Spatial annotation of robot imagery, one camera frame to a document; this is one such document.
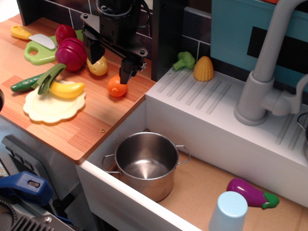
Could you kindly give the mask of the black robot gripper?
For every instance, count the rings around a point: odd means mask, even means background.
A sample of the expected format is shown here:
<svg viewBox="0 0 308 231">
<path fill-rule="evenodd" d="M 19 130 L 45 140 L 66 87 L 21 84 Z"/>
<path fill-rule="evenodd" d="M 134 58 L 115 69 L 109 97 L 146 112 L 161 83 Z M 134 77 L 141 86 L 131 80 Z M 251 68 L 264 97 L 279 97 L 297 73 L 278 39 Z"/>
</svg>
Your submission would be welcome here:
<svg viewBox="0 0 308 231">
<path fill-rule="evenodd" d="M 148 55 L 147 49 L 137 38 L 140 25 L 140 9 L 128 9 L 117 14 L 107 9 L 100 15 L 82 14 L 83 42 L 87 57 L 95 64 L 109 49 L 123 60 L 119 71 L 120 84 L 127 84 L 133 71 L 142 71 Z"/>
</svg>

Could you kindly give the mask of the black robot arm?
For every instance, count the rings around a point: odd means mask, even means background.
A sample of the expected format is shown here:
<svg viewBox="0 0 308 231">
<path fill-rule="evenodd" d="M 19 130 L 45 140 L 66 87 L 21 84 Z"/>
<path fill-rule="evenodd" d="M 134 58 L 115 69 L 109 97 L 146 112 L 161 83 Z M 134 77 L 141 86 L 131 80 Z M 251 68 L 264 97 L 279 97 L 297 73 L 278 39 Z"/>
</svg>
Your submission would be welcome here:
<svg viewBox="0 0 308 231">
<path fill-rule="evenodd" d="M 122 58 L 119 69 L 120 83 L 127 84 L 139 71 L 146 67 L 147 49 L 137 37 L 139 28 L 151 22 L 140 24 L 141 9 L 149 11 L 143 0 L 98 0 L 98 16 L 82 14 L 83 42 L 89 61 L 94 64 L 108 49 Z"/>
</svg>

